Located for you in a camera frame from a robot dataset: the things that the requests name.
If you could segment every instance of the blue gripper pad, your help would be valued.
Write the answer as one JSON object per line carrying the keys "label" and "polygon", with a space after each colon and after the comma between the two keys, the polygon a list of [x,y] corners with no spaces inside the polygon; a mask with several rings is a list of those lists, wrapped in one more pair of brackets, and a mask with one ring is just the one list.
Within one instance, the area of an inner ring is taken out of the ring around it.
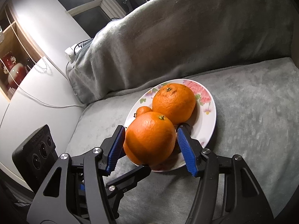
{"label": "blue gripper pad", "polygon": [[196,166],[196,156],[181,128],[178,129],[178,144],[186,162],[188,172],[192,173],[193,177],[196,176],[198,172]]}
{"label": "blue gripper pad", "polygon": [[111,172],[113,172],[115,170],[117,161],[119,159],[119,156],[121,154],[121,151],[123,149],[123,144],[125,141],[125,137],[126,137],[126,131],[125,128],[123,126],[120,127],[120,129],[118,130],[118,128],[116,128],[116,131],[114,132],[112,138],[114,138],[114,142],[113,145],[111,147],[111,150],[108,154],[107,157],[107,167],[106,167],[106,173],[108,175],[111,174]]}

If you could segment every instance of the gray cushion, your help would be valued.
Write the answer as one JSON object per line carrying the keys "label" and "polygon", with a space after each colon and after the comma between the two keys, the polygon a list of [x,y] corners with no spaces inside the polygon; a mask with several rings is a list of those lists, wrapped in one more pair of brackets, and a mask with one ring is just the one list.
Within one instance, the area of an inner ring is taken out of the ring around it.
{"label": "gray cushion", "polygon": [[[240,154],[259,181],[276,216],[299,184],[299,70],[288,57],[214,71],[192,77],[208,88],[217,108],[215,134],[209,147],[218,155]],[[83,112],[67,147],[79,155],[101,145],[125,122],[146,92],[97,101]],[[124,157],[113,179],[135,166]],[[186,167],[151,173],[122,199],[118,223],[184,223],[198,179]],[[219,182],[223,188],[223,179]],[[216,212],[221,208],[218,196]]]}
{"label": "gray cushion", "polygon": [[81,102],[290,56],[290,0],[150,0],[109,23],[69,73]]}

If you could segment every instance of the tangerine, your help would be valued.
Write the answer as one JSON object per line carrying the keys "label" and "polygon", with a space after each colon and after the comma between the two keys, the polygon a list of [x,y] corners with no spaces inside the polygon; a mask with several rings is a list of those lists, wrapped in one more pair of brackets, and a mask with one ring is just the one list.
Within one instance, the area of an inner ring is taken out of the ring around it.
{"label": "tangerine", "polygon": [[147,112],[152,112],[152,109],[148,106],[141,106],[137,109],[136,113],[134,114],[134,117],[138,117],[144,113],[147,113]]}
{"label": "tangerine", "polygon": [[152,110],[165,115],[174,125],[188,120],[195,105],[196,99],[192,90],[178,83],[163,86],[152,100]]}
{"label": "tangerine", "polygon": [[138,116],[127,128],[124,151],[135,164],[155,166],[165,161],[175,145],[172,122],[158,112]]}

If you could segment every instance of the red vase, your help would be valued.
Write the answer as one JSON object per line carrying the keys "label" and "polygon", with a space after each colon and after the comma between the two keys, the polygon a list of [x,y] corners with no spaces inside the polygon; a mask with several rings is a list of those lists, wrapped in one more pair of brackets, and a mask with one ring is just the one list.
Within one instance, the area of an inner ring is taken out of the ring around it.
{"label": "red vase", "polygon": [[11,51],[6,53],[2,60],[5,64],[5,67],[2,65],[1,68],[5,74],[8,74],[9,85],[12,88],[17,89],[18,85],[20,85],[27,74],[26,68],[23,66],[23,64],[16,63],[16,58],[13,56]]}
{"label": "red vase", "polygon": [[2,58],[2,60],[8,71],[10,71],[16,64],[16,58],[13,56],[13,53],[11,51],[6,53],[5,56]]}
{"label": "red vase", "polygon": [[10,70],[10,74],[13,78],[8,75],[8,83],[12,88],[17,89],[18,85],[20,85],[20,83],[25,78],[27,72],[25,66],[23,66],[23,64],[21,63],[18,63]]}

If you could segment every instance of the white plate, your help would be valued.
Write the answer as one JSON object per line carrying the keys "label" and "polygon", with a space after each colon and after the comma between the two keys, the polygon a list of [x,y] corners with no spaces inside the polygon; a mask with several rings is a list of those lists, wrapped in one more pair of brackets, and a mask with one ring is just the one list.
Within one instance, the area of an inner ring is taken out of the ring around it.
{"label": "white plate", "polygon": [[[195,97],[196,97],[196,107],[190,117],[186,122],[191,126],[191,138],[197,139],[202,147],[206,147],[211,136],[213,134],[215,124],[216,124],[216,106],[214,99],[210,92],[200,83],[189,80],[189,79],[174,79],[153,87],[147,93],[145,93],[129,112],[124,127],[127,129],[129,125],[133,122],[134,113],[141,106],[148,106],[152,108],[152,99],[156,92],[164,85],[169,83],[179,83],[189,87]],[[174,152],[170,157],[163,163],[152,168],[153,172],[166,172],[177,169],[179,167],[185,166],[182,153],[178,153],[178,148],[174,149]]]}

